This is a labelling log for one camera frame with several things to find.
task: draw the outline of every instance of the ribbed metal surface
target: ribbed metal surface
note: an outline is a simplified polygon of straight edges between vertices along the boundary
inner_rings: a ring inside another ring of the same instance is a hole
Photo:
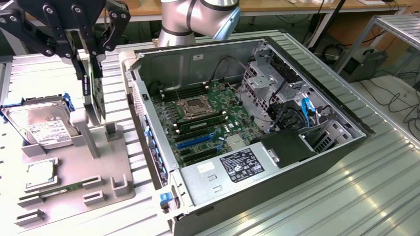
[[[377,16],[375,24],[420,50],[420,15]]]
[[[378,111],[366,106],[362,98],[358,99],[355,91],[345,85],[343,80],[286,34],[273,30],[237,34],[231,38],[255,36],[270,36],[277,41],[377,134],[325,174],[199,235],[418,235],[418,144],[410,141],[406,133],[398,131],[398,127],[391,126],[391,121],[383,121]],[[150,44],[141,45],[143,48],[150,47]],[[170,234],[167,224],[155,216],[158,209],[151,205],[153,186],[129,118],[115,53],[106,57],[103,69],[107,119],[123,126],[137,195],[127,201],[61,220],[25,234],[41,235],[51,230],[62,232],[66,229],[79,235]],[[49,86],[45,89],[47,94],[62,92],[51,91],[51,85],[55,84],[66,84],[67,90],[78,88],[78,84],[70,86],[74,83],[70,66],[59,63],[57,58],[26,56],[14,59],[10,93],[21,88],[14,83],[30,83],[30,80],[35,80],[37,85],[42,83],[45,87]],[[77,101],[79,98],[73,99],[81,109],[81,101]],[[1,157],[3,150],[10,151],[6,141],[0,139],[0,146],[3,144],[6,148],[0,150]]]

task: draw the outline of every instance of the motherboard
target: motherboard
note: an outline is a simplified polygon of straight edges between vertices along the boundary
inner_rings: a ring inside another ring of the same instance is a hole
[[[261,135],[227,83],[199,84],[151,97],[179,166],[245,147]]]

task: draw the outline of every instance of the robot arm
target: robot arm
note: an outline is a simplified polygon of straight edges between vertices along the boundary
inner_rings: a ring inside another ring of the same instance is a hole
[[[193,32],[223,40],[239,18],[238,0],[161,0],[158,46],[194,43]]]
[[[110,24],[95,38],[91,27],[103,8]],[[25,12],[50,28],[51,36],[26,20]],[[113,0],[10,0],[0,9],[0,27],[46,57],[57,54],[73,65],[78,80],[83,79],[86,71],[69,32],[78,31],[93,77],[101,78],[99,62],[105,59],[105,51],[114,49],[127,22],[127,6]]]

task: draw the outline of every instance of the hard drive label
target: hard drive label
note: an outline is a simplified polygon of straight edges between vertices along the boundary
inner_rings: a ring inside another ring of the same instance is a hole
[[[222,157],[219,161],[230,177],[230,180],[234,183],[247,179],[263,171],[263,168],[254,157],[250,148]]]
[[[70,140],[61,120],[27,125],[27,130],[41,146],[57,144]]]

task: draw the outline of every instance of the green circuit board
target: green circuit board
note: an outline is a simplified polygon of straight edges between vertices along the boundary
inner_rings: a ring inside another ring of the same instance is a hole
[[[231,151],[231,148],[226,144],[225,140],[229,136],[239,134],[245,144],[247,145],[250,140],[261,135],[255,123],[249,119],[250,116],[246,110],[237,104],[238,98],[234,95],[234,90],[230,89],[227,85],[225,85],[225,89],[221,89],[219,86],[222,87],[222,85],[223,84],[221,83],[213,82],[209,86],[206,94],[198,95],[195,97],[187,97],[189,100],[194,98],[195,100],[199,99],[199,104],[202,101],[207,102],[211,109],[211,114],[225,111],[225,116],[227,118],[223,123],[202,128],[207,134],[211,134],[211,139],[209,141],[191,145],[186,148],[177,148],[177,144],[194,140],[194,138],[175,142],[174,139],[179,136],[179,134],[175,132],[175,128],[173,127],[174,123],[187,120],[185,114],[186,111],[181,106],[182,103],[179,102],[182,99],[170,102],[162,102],[159,96],[151,97],[154,109],[163,127],[167,142],[171,147],[177,162],[182,167]],[[189,155],[206,151],[211,148],[217,148],[218,152],[194,158],[193,160],[183,160],[183,158]],[[183,149],[190,151],[187,155],[181,155],[181,151]]]

